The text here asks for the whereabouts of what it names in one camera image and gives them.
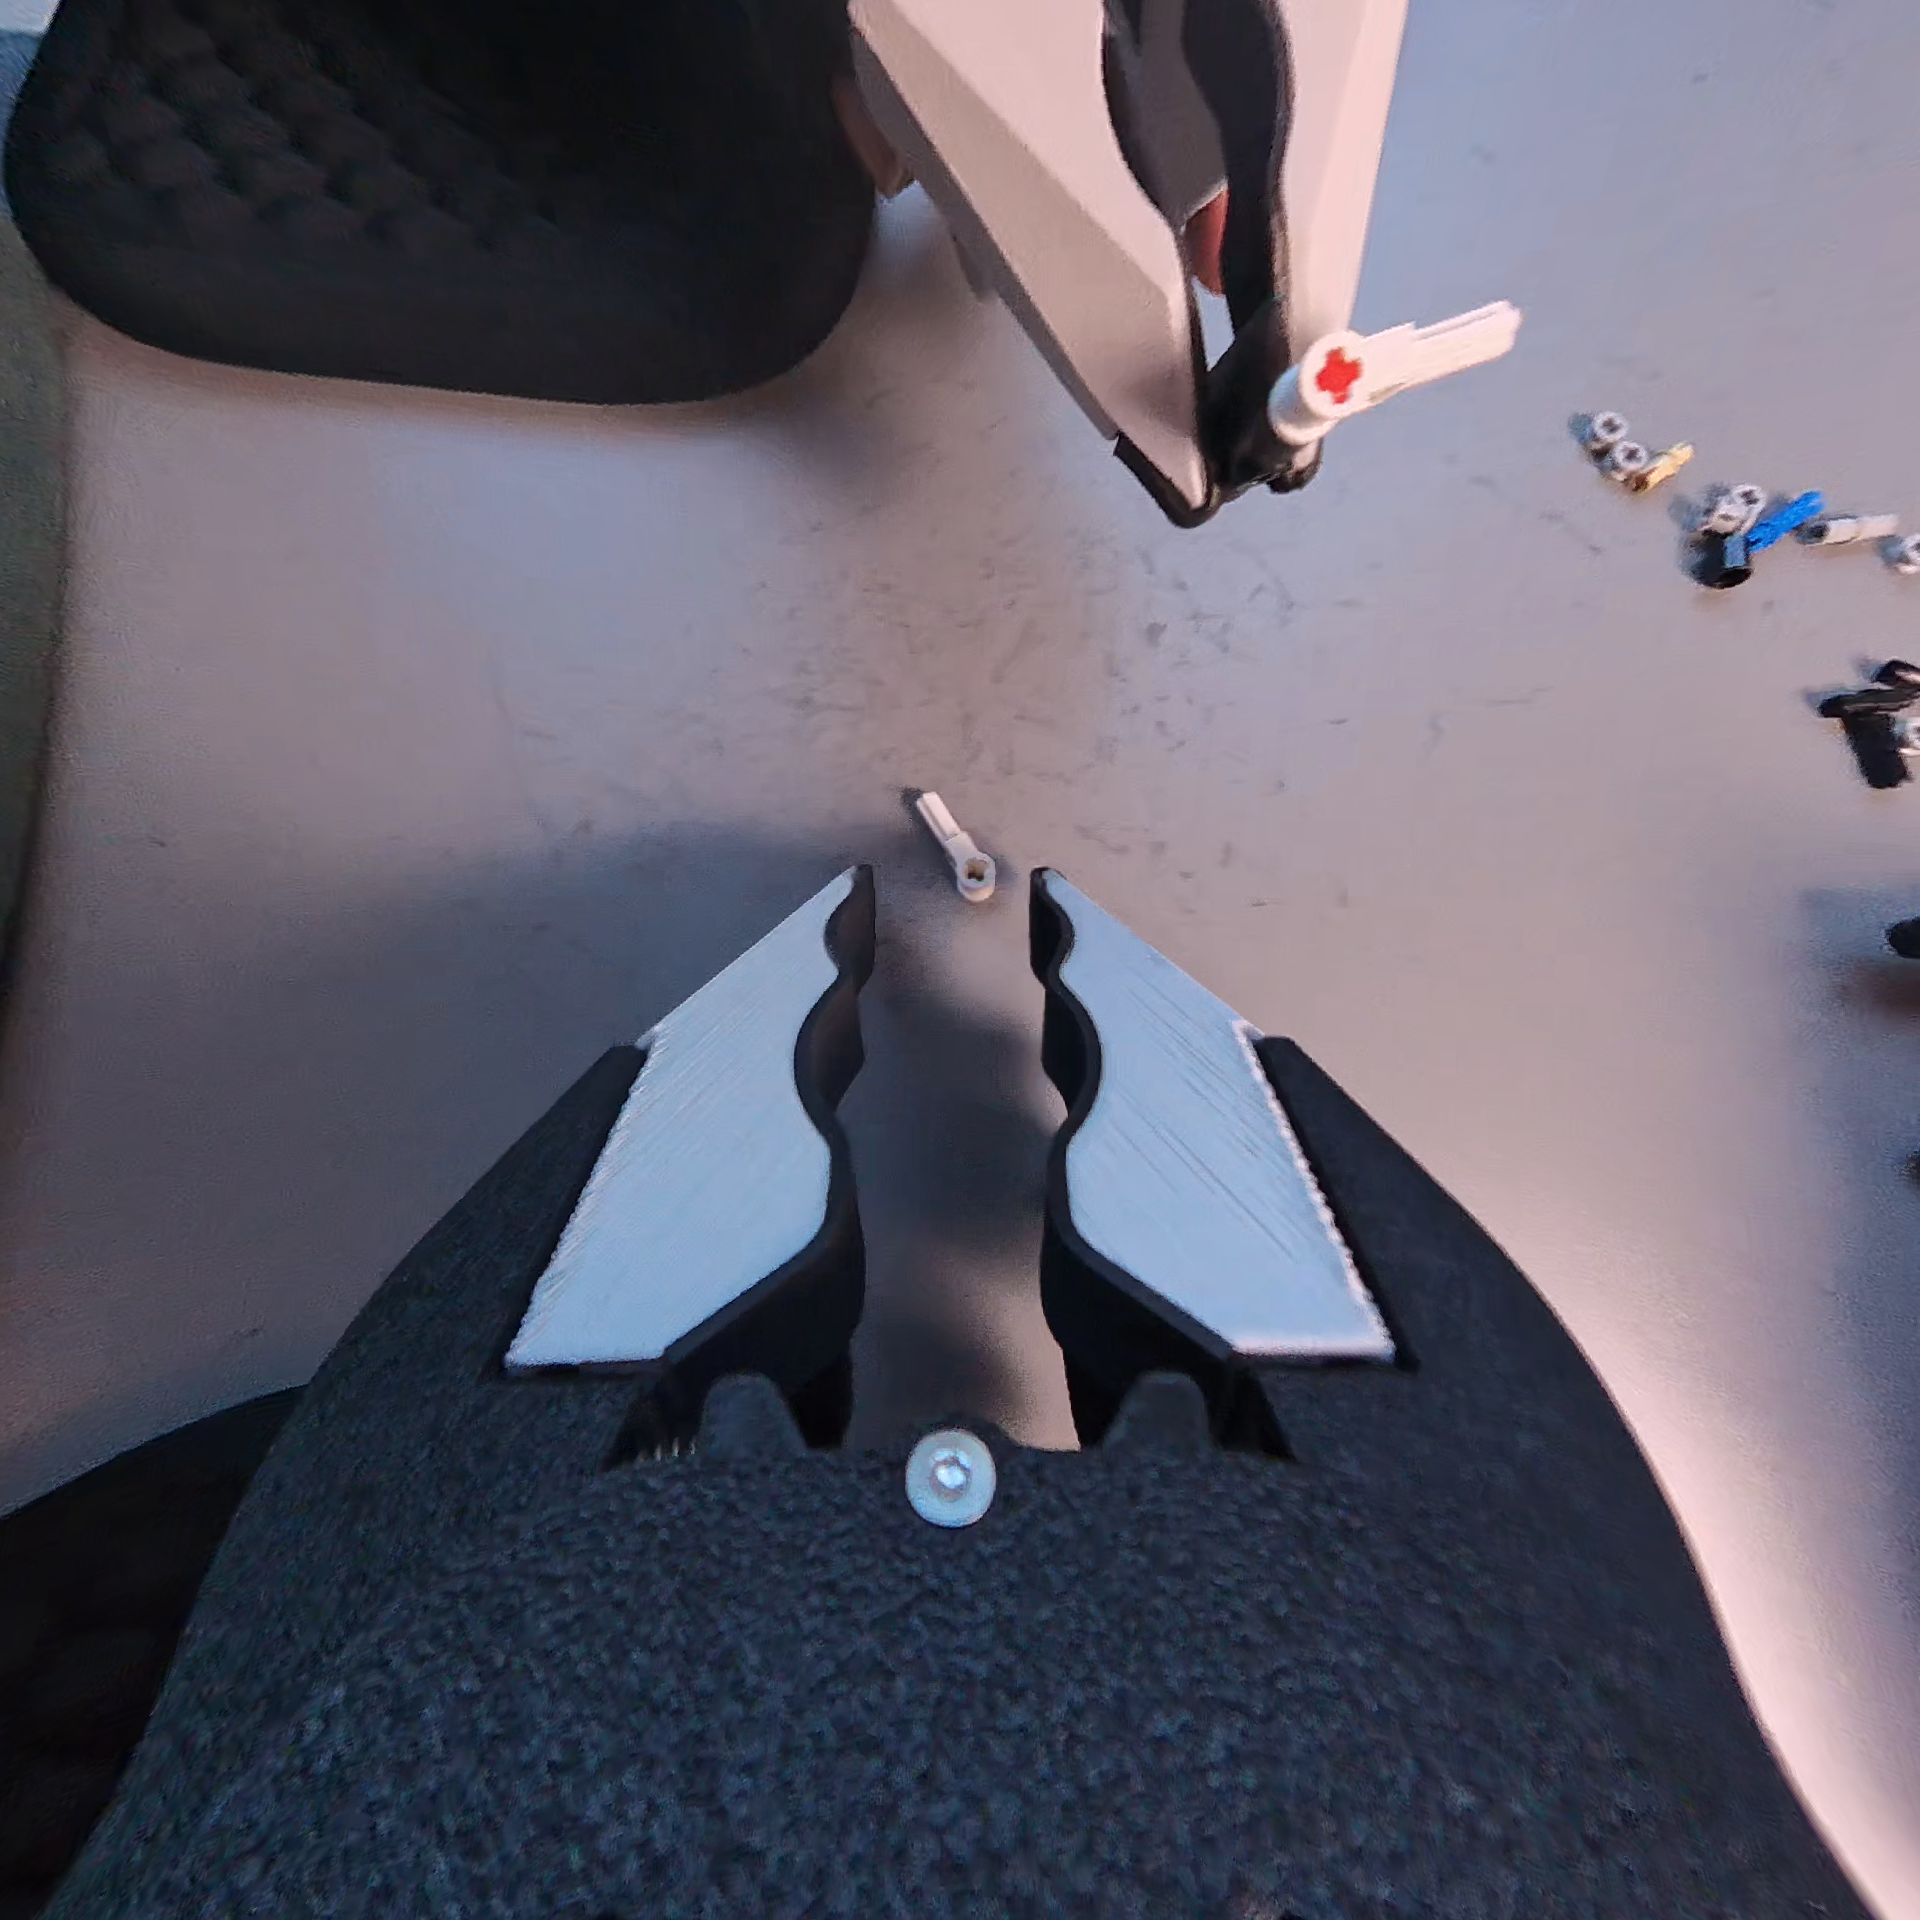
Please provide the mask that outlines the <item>cluster of small lego pieces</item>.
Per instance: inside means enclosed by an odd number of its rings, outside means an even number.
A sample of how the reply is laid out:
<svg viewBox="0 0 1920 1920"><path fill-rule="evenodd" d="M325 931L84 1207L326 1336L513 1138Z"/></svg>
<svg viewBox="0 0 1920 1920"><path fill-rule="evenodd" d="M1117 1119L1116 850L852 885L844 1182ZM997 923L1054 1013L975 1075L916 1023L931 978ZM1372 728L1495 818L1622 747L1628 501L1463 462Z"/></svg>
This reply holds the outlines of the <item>cluster of small lego pieces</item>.
<svg viewBox="0 0 1920 1920"><path fill-rule="evenodd" d="M1693 462L1692 444L1644 444L1618 412L1577 413L1571 435L1588 467L1633 495L1668 490ZM1778 494L1753 483L1707 483L1681 503L1677 524L1685 573L1710 592L1746 586L1767 552L1786 549L1870 552L1897 579L1917 573L1917 535L1899 514L1833 511L1820 490ZM1842 735L1866 787L1916 784L1916 658L1870 663L1852 685L1820 690L1811 709Z"/></svg>

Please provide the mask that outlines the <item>person's green sweatshirt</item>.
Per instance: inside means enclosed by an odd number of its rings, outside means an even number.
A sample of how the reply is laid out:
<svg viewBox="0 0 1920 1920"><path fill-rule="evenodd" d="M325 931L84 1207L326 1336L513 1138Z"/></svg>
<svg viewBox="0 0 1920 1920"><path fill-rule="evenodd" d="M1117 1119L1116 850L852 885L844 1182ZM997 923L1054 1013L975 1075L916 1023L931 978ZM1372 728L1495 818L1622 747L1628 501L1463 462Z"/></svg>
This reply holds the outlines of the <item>person's green sweatshirt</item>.
<svg viewBox="0 0 1920 1920"><path fill-rule="evenodd" d="M3 221L3 972L36 847L67 565L67 375L57 299Z"/></svg>

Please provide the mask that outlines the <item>person's left hand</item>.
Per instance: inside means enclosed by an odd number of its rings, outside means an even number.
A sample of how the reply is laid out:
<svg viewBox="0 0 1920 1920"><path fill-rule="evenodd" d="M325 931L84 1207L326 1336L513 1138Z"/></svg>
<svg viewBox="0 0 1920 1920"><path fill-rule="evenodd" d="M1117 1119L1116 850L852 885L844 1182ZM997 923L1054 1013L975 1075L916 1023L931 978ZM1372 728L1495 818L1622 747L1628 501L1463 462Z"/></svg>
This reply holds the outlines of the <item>person's left hand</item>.
<svg viewBox="0 0 1920 1920"><path fill-rule="evenodd" d="M884 200L903 194L913 184L913 171L889 136L879 131L850 72L833 80L833 108L852 156L871 175L876 191Z"/></svg>

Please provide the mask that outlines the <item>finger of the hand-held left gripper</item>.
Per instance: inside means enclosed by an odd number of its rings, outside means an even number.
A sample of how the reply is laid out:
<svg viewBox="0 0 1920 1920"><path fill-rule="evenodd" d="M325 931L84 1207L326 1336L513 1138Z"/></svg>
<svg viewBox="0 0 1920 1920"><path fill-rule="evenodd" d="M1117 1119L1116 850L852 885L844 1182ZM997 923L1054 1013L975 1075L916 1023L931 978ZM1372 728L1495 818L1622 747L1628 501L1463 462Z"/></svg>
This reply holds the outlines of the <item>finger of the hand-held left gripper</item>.
<svg viewBox="0 0 1920 1920"><path fill-rule="evenodd" d="M1175 231L1113 128L1099 2L852 2L855 78L1098 431L1182 525L1217 507Z"/></svg>
<svg viewBox="0 0 1920 1920"><path fill-rule="evenodd" d="M1321 336L1353 330L1406 8L1217 8L1217 131L1227 181L1221 285L1231 342L1247 327L1283 336L1286 370Z"/></svg>

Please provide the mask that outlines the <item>black lego connector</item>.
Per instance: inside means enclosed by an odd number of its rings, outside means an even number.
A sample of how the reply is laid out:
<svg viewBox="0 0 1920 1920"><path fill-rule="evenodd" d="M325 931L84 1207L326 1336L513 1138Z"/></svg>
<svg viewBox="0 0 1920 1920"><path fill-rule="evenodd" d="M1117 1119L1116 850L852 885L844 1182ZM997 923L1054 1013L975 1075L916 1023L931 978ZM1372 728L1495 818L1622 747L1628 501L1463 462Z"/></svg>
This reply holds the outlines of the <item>black lego connector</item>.
<svg viewBox="0 0 1920 1920"><path fill-rule="evenodd" d="M1286 368L1284 339L1255 336L1246 327L1207 373L1198 423L1217 504L1258 486L1298 492L1316 476L1321 447L1286 444L1269 416L1269 398Z"/></svg>

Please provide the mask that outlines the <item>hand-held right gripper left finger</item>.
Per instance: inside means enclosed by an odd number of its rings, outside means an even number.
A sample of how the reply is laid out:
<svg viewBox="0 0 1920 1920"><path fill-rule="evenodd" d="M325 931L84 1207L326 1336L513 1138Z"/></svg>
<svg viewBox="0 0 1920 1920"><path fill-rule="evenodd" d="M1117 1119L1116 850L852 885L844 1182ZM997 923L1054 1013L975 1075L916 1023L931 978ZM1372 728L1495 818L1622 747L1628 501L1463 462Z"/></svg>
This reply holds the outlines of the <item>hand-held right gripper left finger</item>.
<svg viewBox="0 0 1920 1920"><path fill-rule="evenodd" d="M639 1038L639 1068L503 1355L510 1375L635 1373L628 1448L765 1375L844 1443L867 1248L836 1109L863 1047L874 869L852 866Z"/></svg>

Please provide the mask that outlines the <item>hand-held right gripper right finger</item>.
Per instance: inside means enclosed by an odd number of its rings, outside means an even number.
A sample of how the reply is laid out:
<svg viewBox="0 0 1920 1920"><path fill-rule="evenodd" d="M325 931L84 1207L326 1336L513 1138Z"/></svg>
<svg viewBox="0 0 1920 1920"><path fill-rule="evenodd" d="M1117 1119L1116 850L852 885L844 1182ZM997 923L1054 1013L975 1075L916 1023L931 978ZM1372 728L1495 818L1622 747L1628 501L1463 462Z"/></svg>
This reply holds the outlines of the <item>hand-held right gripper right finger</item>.
<svg viewBox="0 0 1920 1920"><path fill-rule="evenodd" d="M1265 1032L1066 875L1028 885L1046 1151L1039 1293L1098 1446L1143 1375L1196 1382L1214 1439L1283 1452L1258 1384L1393 1364L1395 1334L1265 1068Z"/></svg>

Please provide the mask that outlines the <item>white lego connector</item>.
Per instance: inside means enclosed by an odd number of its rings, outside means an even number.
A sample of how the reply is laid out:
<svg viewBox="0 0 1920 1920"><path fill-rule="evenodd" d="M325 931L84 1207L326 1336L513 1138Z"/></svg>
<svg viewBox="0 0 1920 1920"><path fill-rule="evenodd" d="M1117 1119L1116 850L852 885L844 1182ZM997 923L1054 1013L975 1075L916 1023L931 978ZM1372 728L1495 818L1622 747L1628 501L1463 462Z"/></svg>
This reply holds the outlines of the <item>white lego connector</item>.
<svg viewBox="0 0 1920 1920"><path fill-rule="evenodd" d="M983 904L997 892L997 859L962 827L938 791L921 788L910 797L913 808L941 853L959 899Z"/></svg>
<svg viewBox="0 0 1920 1920"><path fill-rule="evenodd" d="M1377 410L1383 400L1503 357L1519 324L1522 314L1510 301L1495 301L1426 327L1399 324L1373 333L1330 332L1314 340L1270 390L1270 424L1286 444L1308 447L1335 424ZM1355 342L1365 358L1365 380L1355 404L1343 416L1319 416L1300 395L1302 362L1310 362L1314 347L1327 339Z"/></svg>

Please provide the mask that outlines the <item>black wrist rest pad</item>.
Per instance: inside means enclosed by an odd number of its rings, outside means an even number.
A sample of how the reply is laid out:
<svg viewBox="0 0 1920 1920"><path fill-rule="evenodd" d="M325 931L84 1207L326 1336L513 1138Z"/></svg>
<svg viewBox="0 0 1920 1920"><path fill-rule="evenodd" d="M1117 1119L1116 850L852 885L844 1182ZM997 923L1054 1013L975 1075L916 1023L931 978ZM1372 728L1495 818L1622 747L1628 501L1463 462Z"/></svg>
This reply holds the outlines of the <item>black wrist rest pad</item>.
<svg viewBox="0 0 1920 1920"><path fill-rule="evenodd" d="M301 1398L221 1411L3 1522L3 1916L36 1916L107 1807L261 1458Z"/></svg>
<svg viewBox="0 0 1920 1920"><path fill-rule="evenodd" d="M6 135L50 282L231 368L742 392L841 320L845 4L60 4Z"/></svg>

